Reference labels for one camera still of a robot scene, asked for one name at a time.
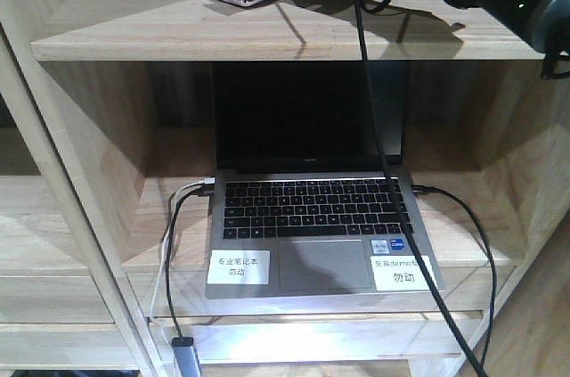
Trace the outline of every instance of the laptop keyboard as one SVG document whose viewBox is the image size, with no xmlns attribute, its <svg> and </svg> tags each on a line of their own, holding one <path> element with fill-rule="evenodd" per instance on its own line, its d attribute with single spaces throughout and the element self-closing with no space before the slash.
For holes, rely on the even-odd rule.
<svg viewBox="0 0 570 377">
<path fill-rule="evenodd" d="M 400 234 L 394 183 L 397 203 L 385 178 L 227 183 L 224 238 Z"/>
</svg>

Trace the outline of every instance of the white label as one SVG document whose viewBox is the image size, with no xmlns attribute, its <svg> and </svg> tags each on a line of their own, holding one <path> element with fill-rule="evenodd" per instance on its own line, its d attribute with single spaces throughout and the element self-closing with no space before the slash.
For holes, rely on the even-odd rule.
<svg viewBox="0 0 570 377">
<path fill-rule="evenodd" d="M 267 285 L 268 250 L 212 250 L 208 283 L 232 285 Z"/>
<path fill-rule="evenodd" d="M 422 256 L 427 270 L 435 280 L 429 257 Z M 428 284 L 414 257 L 370 257 L 377 291 L 422 291 Z"/>
</svg>

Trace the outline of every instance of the black cable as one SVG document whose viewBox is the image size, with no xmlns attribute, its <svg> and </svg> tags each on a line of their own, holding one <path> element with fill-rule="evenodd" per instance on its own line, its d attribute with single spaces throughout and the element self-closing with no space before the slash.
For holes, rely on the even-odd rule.
<svg viewBox="0 0 570 377">
<path fill-rule="evenodd" d="M 481 240 L 483 241 L 485 255 L 489 260 L 489 266 L 491 267 L 491 298 L 489 301 L 489 324 L 487 326 L 487 336 L 485 338 L 484 347 L 483 347 L 483 354 L 481 355 L 481 366 L 485 364 L 485 359 L 487 358 L 487 350 L 489 348 L 489 343 L 491 342 L 491 332 L 493 331 L 493 321 L 495 316 L 495 300 L 497 297 L 497 267 L 495 266 L 495 261 L 493 258 L 493 252 L 491 251 L 491 243 L 489 243 L 489 238 L 487 237 L 487 233 L 485 232 L 481 221 L 477 217 L 476 213 L 469 207 L 467 203 L 462 201 L 459 197 L 437 187 L 426 187 L 425 185 L 413 185 L 411 189 L 415 193 L 420 194 L 430 194 L 430 193 L 439 193 L 446 197 L 449 197 L 453 201 L 456 201 L 461 205 L 462 208 L 468 213 L 468 215 L 473 220 L 473 224 L 479 235 L 481 236 Z"/>
<path fill-rule="evenodd" d="M 377 146 L 377 149 L 379 152 L 379 158 L 380 158 L 380 162 L 382 165 L 382 170 L 384 171 L 384 176 L 385 176 L 386 181 L 387 181 L 390 199 L 394 203 L 398 203 L 396 191 L 394 188 L 394 183 L 393 183 L 392 177 L 390 176 L 389 171 L 388 171 L 386 155 L 384 153 L 382 140 L 381 140 L 382 136 L 379 132 L 378 118 L 376 115 L 376 111 L 373 110 L 374 108 L 376 108 L 376 105 L 375 105 L 375 100 L 374 100 L 374 93 L 372 92 L 372 88 L 371 88 L 371 75 L 370 75 L 369 66 L 368 66 L 368 53 L 366 50 L 366 41 L 364 40 L 364 28 L 362 25 L 362 13 L 361 13 L 362 0 L 353 0 L 353 3 L 354 3 L 354 13 L 356 16 L 356 27 L 358 29 L 358 39 L 359 39 L 360 49 L 361 49 L 361 54 L 362 54 L 362 63 L 364 64 L 365 80 L 367 82 L 369 99 L 370 99 L 370 106 L 371 106 L 370 110 L 372 111 L 372 121 L 374 124 L 375 134 L 376 134 L 375 143 L 376 143 L 376 146 Z M 408 227 L 408 225 L 406 224 L 406 220 L 403 216 L 402 210 L 400 209 L 399 206 L 396 206 L 395 210 L 396 210 L 396 215 L 398 216 L 398 219 L 400 221 L 400 226 L 402 228 L 402 231 L 406 237 L 408 244 L 410 245 L 410 249 L 413 253 L 413 256 L 415 257 L 416 262 L 418 263 L 419 269 L 420 269 L 421 273 L 423 274 L 424 279 L 426 280 L 427 286 L 428 286 L 429 290 L 431 291 L 431 294 L 432 294 L 437 306 L 439 307 L 439 310 L 441 311 L 445 322 L 447 323 L 450 330 L 452 331 L 452 334 L 455 337 L 455 340 L 459 343 L 461 350 L 463 351 L 463 353 L 467 357 L 467 360 L 471 363 L 471 366 L 475 369 L 477 376 L 478 377 L 488 377 L 485 370 L 483 369 L 483 367 L 481 366 L 481 364 L 479 363 L 479 361 L 475 357 L 475 354 L 473 353 L 473 351 L 469 347 L 468 343 L 465 341 L 463 334 L 461 334 L 460 329 L 458 328 L 457 324 L 455 323 L 455 321 L 452 318 L 452 314 L 448 310 L 447 306 L 444 303 L 444 300 L 442 299 L 441 295 L 439 294 L 439 291 L 437 290 L 436 284 L 434 283 L 434 280 L 432 279 L 431 274 L 429 273 L 428 268 L 426 267 L 426 263 L 424 262 L 423 258 L 421 257 L 421 253 L 419 251 L 418 245 L 416 244 L 416 242 L 415 242 L 415 240 L 411 234 L 410 227 Z"/>
<path fill-rule="evenodd" d="M 364 1 L 361 1 L 361 7 L 367 13 L 376 14 L 376 13 L 380 13 L 384 9 L 386 9 L 390 5 L 391 2 L 392 2 L 392 0 L 382 0 L 381 2 L 379 2 L 374 7 L 369 8 L 366 6 L 366 3 Z"/>
<path fill-rule="evenodd" d="M 180 324 L 178 323 L 178 319 L 176 319 L 175 308 L 172 304 L 172 296 L 170 293 L 170 259 L 172 257 L 172 242 L 173 242 L 173 238 L 174 238 L 176 219 L 178 218 L 178 212 L 180 212 L 180 208 L 182 207 L 182 204 L 190 196 L 193 196 L 202 190 L 203 190 L 203 187 L 196 188 L 196 189 L 192 190 L 191 192 L 186 193 L 184 196 L 182 196 L 178 200 L 178 202 L 175 205 L 175 211 L 172 214 L 172 219 L 170 220 L 170 227 L 168 229 L 167 255 L 165 257 L 165 263 L 164 263 L 165 264 L 164 274 L 165 274 L 165 278 L 166 278 L 166 282 L 167 282 L 166 283 L 166 285 L 167 285 L 167 301 L 168 301 L 168 309 L 170 310 L 170 317 L 172 317 L 172 320 L 175 323 L 176 332 L 178 332 L 178 337 L 181 337 L 181 338 L 183 337 L 182 330 L 180 329 Z"/>
</svg>

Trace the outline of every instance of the shelf compartment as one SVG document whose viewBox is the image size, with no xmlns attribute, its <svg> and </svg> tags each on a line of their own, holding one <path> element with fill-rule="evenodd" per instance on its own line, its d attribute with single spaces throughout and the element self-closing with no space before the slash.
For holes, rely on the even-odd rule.
<svg viewBox="0 0 570 377">
<path fill-rule="evenodd" d="M 371 59 L 539 59 L 482 9 L 394 0 L 364 14 Z M 352 0 L 63 0 L 32 40 L 39 61 L 360 58 Z"/>
</svg>

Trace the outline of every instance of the intel sticker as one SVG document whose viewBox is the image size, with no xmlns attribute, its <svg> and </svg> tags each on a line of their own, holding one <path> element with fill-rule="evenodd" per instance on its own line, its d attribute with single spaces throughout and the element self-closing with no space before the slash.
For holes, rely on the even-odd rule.
<svg viewBox="0 0 570 377">
<path fill-rule="evenodd" d="M 390 247 L 392 250 L 405 250 L 403 239 L 390 239 Z"/>
</svg>

